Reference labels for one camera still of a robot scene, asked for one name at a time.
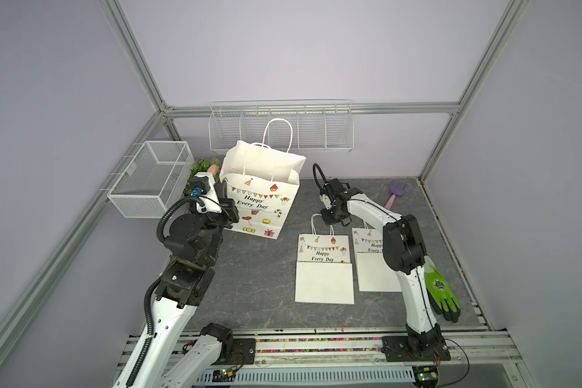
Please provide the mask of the small white party paper bag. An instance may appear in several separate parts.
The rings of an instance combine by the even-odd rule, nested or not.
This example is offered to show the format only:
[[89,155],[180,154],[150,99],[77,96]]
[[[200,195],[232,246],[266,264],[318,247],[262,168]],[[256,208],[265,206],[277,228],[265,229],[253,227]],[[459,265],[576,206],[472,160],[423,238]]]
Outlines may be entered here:
[[354,299],[352,252],[349,236],[318,234],[314,213],[310,234],[299,234],[294,300],[299,303],[352,305]]

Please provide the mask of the large white party paper bag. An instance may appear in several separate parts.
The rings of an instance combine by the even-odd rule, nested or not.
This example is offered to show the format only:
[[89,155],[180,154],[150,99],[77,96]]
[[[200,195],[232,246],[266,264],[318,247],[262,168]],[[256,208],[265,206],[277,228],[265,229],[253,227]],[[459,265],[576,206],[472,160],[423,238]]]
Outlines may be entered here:
[[402,288],[399,279],[383,258],[381,232],[376,229],[352,228],[352,241],[359,290],[400,293]]

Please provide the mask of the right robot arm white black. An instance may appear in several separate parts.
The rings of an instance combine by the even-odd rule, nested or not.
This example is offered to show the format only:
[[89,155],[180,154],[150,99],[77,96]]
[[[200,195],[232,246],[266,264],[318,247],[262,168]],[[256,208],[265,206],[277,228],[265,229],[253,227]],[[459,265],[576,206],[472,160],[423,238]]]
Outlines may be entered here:
[[327,179],[317,163],[312,166],[312,173],[324,205],[320,214],[328,226],[348,226],[356,217],[382,231],[383,260],[402,288],[409,352],[420,359],[447,349],[426,287],[427,249],[415,216],[393,213],[360,189],[336,178]]

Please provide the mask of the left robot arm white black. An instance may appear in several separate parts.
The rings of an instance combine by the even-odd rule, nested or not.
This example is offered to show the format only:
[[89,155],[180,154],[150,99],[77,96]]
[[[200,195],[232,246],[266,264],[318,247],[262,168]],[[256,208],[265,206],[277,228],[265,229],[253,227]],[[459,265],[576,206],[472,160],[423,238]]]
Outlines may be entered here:
[[226,185],[207,172],[196,174],[190,195],[161,216],[156,236],[170,259],[145,292],[146,324],[116,387],[191,387],[210,365],[231,356],[233,331],[210,323],[181,360],[166,368],[215,276],[223,231],[238,221]]

